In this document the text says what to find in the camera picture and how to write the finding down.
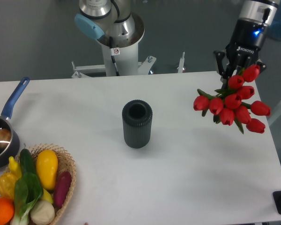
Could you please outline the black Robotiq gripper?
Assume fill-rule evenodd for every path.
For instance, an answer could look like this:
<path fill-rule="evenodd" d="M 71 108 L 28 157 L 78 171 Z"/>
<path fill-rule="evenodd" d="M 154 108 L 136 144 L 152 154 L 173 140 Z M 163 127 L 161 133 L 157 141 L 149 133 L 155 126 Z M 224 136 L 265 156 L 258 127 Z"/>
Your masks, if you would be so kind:
<path fill-rule="evenodd" d="M 216 71 L 223 83 L 228 82 L 229 69 L 247 68 L 256 62 L 260 74 L 266 70 L 266 64 L 258 59 L 268 30 L 265 24 L 241 19 L 237 21 L 226 50 L 213 51 Z"/>

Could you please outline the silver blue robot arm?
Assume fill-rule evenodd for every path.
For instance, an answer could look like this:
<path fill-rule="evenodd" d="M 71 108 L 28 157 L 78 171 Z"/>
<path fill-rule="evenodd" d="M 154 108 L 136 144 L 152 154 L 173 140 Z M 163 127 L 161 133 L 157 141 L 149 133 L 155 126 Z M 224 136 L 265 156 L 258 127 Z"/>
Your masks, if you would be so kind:
<path fill-rule="evenodd" d="M 222 51 L 214 51 L 217 73 L 223 86 L 228 84 L 234 71 L 261 63 L 260 51 L 264 45 L 269 27 L 279 7 L 279 0 L 246 0 L 229 43 Z"/>

